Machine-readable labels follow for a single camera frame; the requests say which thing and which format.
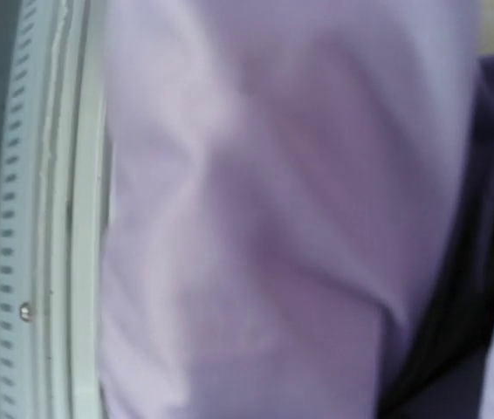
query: purple fabric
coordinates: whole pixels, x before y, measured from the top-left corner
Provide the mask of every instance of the purple fabric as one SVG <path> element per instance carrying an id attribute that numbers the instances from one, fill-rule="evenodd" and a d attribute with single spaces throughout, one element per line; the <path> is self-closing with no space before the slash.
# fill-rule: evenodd
<path id="1" fill-rule="evenodd" d="M 368 419 L 453 223 L 470 0 L 113 0 L 112 419 Z"/>

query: metal screw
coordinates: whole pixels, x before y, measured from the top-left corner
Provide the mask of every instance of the metal screw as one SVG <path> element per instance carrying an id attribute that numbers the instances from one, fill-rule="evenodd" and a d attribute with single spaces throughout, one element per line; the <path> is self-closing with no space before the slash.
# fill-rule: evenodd
<path id="1" fill-rule="evenodd" d="M 23 303 L 20 306 L 20 319 L 22 319 L 23 321 L 31 320 L 30 303 Z"/>

